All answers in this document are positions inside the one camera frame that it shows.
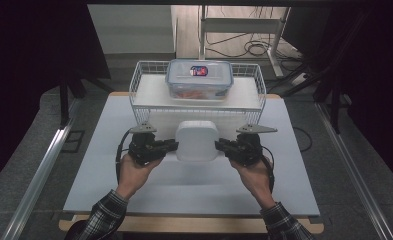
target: label sticker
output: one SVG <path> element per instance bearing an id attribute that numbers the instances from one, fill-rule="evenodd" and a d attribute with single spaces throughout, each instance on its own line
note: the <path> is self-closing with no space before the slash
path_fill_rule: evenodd
<path id="1" fill-rule="evenodd" d="M 192 76 L 206 76 L 208 75 L 208 68 L 205 66 L 193 66 L 190 68 L 190 75 Z"/>

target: person's left hand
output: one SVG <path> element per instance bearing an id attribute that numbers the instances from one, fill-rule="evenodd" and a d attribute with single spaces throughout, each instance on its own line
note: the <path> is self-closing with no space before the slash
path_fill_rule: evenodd
<path id="1" fill-rule="evenodd" d="M 124 155 L 121 159 L 121 173 L 116 192 L 129 200 L 146 183 L 150 172 L 161 161 L 162 159 L 159 159 L 149 162 L 145 166 L 140 166 L 130 155 Z"/>

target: metal rail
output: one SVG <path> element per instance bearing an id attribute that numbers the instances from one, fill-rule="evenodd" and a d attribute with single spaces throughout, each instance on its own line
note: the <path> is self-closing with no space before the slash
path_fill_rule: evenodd
<path id="1" fill-rule="evenodd" d="M 1 239 L 18 239 L 20 237 L 22 230 L 24 230 L 25 224 L 27 223 L 28 218 L 34 208 L 34 205 L 37 202 L 37 199 L 39 198 L 40 193 L 47 181 L 47 178 L 52 171 L 52 167 L 56 162 L 66 137 L 71 130 L 80 103 L 81 100 L 78 99 L 75 99 L 72 102 L 71 107 L 69 108 L 71 118 L 67 122 L 64 129 L 59 129 L 56 132 L 49 148 L 47 149 L 46 154 L 43 157 L 43 160 L 40 163 L 40 166 L 31 180 L 27 191 L 22 197 L 22 200 L 19 203 L 18 208 L 11 218 L 11 221 L 8 224 Z"/>
<path id="2" fill-rule="evenodd" d="M 379 204 L 374 198 L 373 194 L 370 192 L 367 184 L 361 176 L 351 154 L 346 148 L 345 142 L 339 134 L 336 134 L 333 127 L 328 119 L 330 116 L 327 109 L 323 104 L 316 103 L 318 112 L 321 115 L 324 125 L 326 126 L 327 132 L 330 134 L 331 140 L 333 141 L 336 149 L 338 150 L 340 157 L 342 159 L 343 165 L 345 166 L 352 184 L 357 191 L 362 204 L 364 205 L 374 228 L 377 231 L 380 239 L 389 240 L 393 239 L 393 233 L 390 230 L 389 224 L 387 223 L 386 217 L 384 216 Z"/>

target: white tabletop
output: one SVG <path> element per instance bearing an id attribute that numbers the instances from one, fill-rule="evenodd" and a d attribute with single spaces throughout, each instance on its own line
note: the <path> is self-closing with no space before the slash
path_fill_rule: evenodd
<path id="1" fill-rule="evenodd" d="M 275 158 L 273 196 L 295 216 L 318 216 L 311 185 L 282 99 L 267 99 L 260 125 L 278 129 L 260 134 Z M 117 185 L 115 155 L 123 134 L 136 125 L 127 96 L 109 96 L 64 210 L 89 212 Z M 129 136 L 124 146 L 131 141 Z M 168 154 L 128 205 L 129 214 L 259 216 L 259 206 L 224 155 L 211 162 L 185 163 Z"/>

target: person's right hand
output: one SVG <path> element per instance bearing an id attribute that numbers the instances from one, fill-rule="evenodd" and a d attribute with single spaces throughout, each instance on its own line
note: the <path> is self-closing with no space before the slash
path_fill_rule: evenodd
<path id="1" fill-rule="evenodd" d="M 269 209 L 275 206 L 269 187 L 268 169 L 260 160 L 257 163 L 244 167 L 230 159 L 231 166 L 237 170 L 243 185 L 255 197 L 261 208 Z"/>

